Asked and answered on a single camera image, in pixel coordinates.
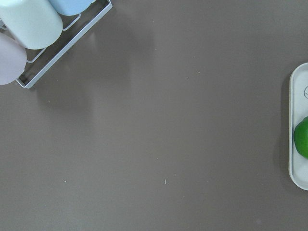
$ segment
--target green object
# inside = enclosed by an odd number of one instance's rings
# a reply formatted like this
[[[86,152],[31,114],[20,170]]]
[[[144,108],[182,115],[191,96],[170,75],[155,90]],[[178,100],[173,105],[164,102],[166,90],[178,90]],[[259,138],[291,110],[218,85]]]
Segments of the green object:
[[[298,153],[308,158],[308,117],[304,118],[294,129],[294,143]]]

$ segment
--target gray table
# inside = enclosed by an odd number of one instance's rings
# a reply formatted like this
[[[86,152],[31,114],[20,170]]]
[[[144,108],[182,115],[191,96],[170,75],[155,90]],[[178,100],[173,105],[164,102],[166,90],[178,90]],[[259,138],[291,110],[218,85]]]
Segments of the gray table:
[[[0,87],[0,230],[307,229],[307,60],[304,0],[114,0],[31,90]]]

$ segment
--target drying rack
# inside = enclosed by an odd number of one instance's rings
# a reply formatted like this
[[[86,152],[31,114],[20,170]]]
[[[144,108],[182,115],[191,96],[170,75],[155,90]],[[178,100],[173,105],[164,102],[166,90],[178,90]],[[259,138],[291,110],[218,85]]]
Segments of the drying rack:
[[[88,9],[79,15],[62,16],[62,34],[58,40],[42,49],[29,50],[25,71],[16,81],[23,88],[31,88],[92,26],[112,8],[110,0],[94,0]]]

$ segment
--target green lime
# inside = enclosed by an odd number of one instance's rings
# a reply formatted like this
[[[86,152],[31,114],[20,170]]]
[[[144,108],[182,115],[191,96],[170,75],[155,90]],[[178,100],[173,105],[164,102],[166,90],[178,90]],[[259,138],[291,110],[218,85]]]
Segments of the green lime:
[[[294,143],[298,153],[308,158],[308,117],[294,129]]]

